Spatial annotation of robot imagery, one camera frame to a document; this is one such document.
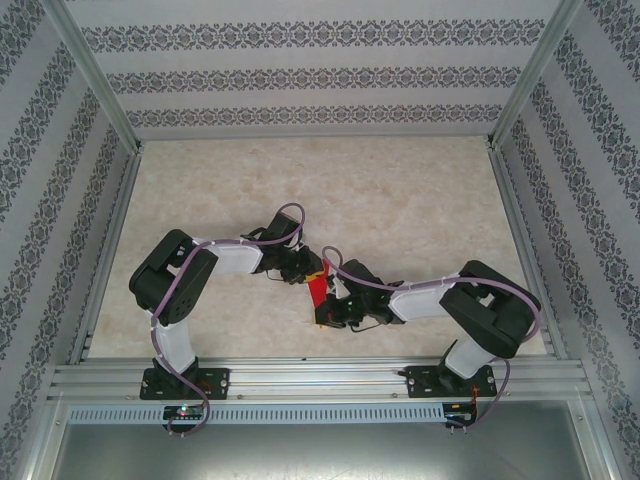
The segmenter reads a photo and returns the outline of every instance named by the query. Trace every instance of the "vent grille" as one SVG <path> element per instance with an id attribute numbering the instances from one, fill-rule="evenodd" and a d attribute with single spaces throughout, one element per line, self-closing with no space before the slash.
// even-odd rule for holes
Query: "vent grille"
<path id="1" fill-rule="evenodd" d="M 74 407 L 69 423 L 75 425 L 151 425 L 162 422 L 164 406 Z M 209 423 L 243 424 L 330 424 L 442 422 L 441 403 L 361 405 L 214 405 Z M 176 424 L 198 423 L 176 420 Z"/>

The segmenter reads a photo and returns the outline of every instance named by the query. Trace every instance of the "enclosure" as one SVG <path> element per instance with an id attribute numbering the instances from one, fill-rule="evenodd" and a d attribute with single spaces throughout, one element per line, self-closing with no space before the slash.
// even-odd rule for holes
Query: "enclosure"
<path id="1" fill-rule="evenodd" d="M 640 478 L 639 9 L 3 1 L 0 478 Z M 225 399 L 168 437 L 129 278 L 174 228 L 237 238 L 287 202 L 385 282 L 478 259 L 540 300 L 486 423 L 447 431 L 397 375 L 450 317 L 355 335 L 306 285 L 230 275 L 189 317 Z"/>

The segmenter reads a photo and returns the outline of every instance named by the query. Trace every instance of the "red object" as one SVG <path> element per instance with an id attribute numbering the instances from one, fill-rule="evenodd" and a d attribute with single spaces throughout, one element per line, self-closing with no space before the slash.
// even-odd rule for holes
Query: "red object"
<path id="1" fill-rule="evenodd" d="M 317 308 L 327 299 L 327 276 L 329 275 L 329 264 L 324 260 L 322 263 L 324 265 L 324 273 L 308 283 L 309 293 L 311 293 L 311 300 L 313 301 L 313 308 Z"/>

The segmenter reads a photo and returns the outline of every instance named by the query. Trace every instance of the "marble floor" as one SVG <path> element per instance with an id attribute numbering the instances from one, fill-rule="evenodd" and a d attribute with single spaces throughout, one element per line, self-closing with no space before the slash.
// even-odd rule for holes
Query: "marble floor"
<path id="1" fill-rule="evenodd" d="M 307 211 L 312 249 L 334 245 L 383 281 L 438 278 L 475 258 L 524 284 L 480 137 L 149 142 L 90 356 L 153 356 L 128 281 L 167 231 L 238 236 L 291 201 Z M 233 275 L 209 281 L 189 321 L 209 357 L 437 356 L 462 331 L 443 317 L 353 334 L 312 316 L 306 285 Z M 532 353 L 545 353 L 539 335 L 519 352 Z"/>

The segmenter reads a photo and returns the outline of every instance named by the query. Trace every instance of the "patterned wallpaper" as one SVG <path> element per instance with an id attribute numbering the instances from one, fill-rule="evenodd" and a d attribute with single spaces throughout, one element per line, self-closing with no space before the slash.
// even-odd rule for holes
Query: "patterned wallpaper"
<path id="1" fill-rule="evenodd" d="M 585 1 L 503 146 L 570 354 L 640 478 L 637 2 Z"/>
<path id="2" fill-rule="evenodd" d="M 130 158 L 41 5 L 0 6 L 0 479 L 65 363 Z"/>
<path id="3" fill-rule="evenodd" d="M 143 139 L 486 134 L 556 4 L 68 2 Z"/>

